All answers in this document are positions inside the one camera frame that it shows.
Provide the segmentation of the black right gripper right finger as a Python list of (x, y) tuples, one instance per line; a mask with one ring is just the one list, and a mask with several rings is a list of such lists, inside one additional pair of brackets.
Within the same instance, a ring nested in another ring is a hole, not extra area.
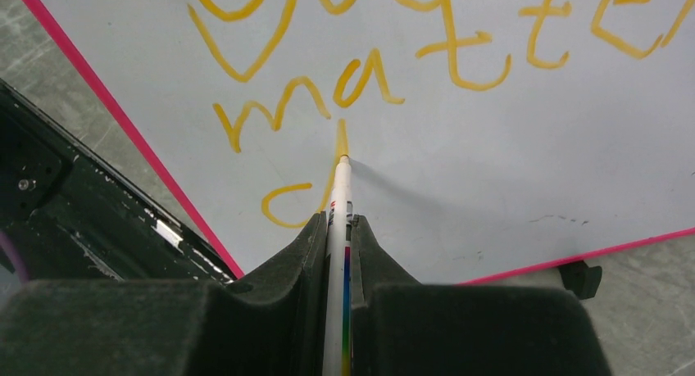
[(591, 319), (559, 288), (424, 284), (352, 226), (355, 375), (608, 375)]

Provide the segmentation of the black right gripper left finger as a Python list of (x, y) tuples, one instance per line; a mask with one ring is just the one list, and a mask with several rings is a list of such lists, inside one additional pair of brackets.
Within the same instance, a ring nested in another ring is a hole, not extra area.
[(1, 311), (4, 375), (317, 375), (326, 217), (239, 280), (38, 280)]

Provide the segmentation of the white rainbow marker pen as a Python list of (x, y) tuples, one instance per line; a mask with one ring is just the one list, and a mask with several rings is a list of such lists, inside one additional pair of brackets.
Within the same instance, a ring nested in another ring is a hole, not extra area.
[(331, 191), (326, 258), (328, 281), (321, 373), (351, 373), (351, 245), (352, 190), (349, 157), (339, 157)]

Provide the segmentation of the pink framed whiteboard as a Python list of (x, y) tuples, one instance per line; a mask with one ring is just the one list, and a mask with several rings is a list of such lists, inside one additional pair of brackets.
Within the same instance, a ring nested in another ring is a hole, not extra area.
[(225, 263), (352, 203), (427, 283), (694, 230), (694, 0), (22, 0)]

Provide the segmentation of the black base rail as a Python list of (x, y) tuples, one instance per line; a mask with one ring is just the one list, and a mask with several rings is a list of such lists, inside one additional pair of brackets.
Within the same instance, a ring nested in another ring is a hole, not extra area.
[(7, 83), (1, 85), (1, 286), (35, 279), (236, 275), (206, 240)]

